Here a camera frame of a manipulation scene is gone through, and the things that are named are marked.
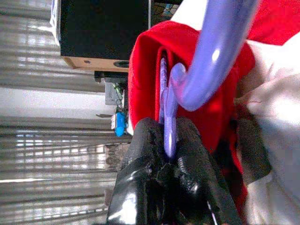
white wall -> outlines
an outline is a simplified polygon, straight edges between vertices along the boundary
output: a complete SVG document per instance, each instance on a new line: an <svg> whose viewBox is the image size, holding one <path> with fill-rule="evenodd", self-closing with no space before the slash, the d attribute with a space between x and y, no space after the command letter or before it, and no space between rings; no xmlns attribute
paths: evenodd
<svg viewBox="0 0 300 225"><path fill-rule="evenodd" d="M0 116L97 119L113 115L115 106L105 105L103 93L65 93L0 88Z"/></svg>

